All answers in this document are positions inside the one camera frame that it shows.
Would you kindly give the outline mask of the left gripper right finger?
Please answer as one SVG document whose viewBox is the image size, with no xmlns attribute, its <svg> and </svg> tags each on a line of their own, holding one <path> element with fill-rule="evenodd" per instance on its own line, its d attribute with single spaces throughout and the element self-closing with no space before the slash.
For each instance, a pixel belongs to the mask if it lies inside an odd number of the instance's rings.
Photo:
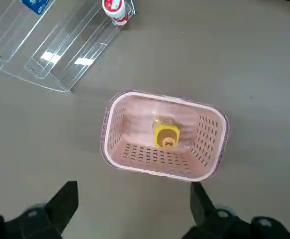
<svg viewBox="0 0 290 239">
<path fill-rule="evenodd" d="M 289 230 L 278 220 L 256 216 L 250 222 L 227 208 L 217 208 L 203 185 L 190 185 L 190 209 L 195 222 L 184 239 L 290 239 Z"/>
</svg>

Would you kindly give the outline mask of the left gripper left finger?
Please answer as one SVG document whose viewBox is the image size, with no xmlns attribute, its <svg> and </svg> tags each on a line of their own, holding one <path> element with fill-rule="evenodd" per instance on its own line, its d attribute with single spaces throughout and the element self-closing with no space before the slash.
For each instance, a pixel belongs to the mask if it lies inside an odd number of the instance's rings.
<svg viewBox="0 0 290 239">
<path fill-rule="evenodd" d="M 78 183 L 68 181 L 47 203 L 35 204 L 9 221 L 0 215 L 0 239 L 61 239 L 78 205 Z"/>
</svg>

